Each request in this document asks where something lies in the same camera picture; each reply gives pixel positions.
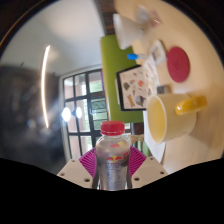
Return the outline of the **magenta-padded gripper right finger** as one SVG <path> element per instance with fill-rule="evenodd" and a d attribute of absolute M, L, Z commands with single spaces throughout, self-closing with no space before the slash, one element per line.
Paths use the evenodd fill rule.
<path fill-rule="evenodd" d="M 130 147 L 127 188 L 135 189 L 159 180 L 168 173 L 153 156 L 146 157 L 135 147 Z"/>

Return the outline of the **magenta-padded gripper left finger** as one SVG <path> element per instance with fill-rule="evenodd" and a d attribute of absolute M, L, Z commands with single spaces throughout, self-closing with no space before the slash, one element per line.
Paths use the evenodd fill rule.
<path fill-rule="evenodd" d="M 59 171 L 58 176 L 81 187 L 97 189 L 99 175 L 97 171 L 96 149 L 91 149 L 79 159 L 69 160 Z"/>

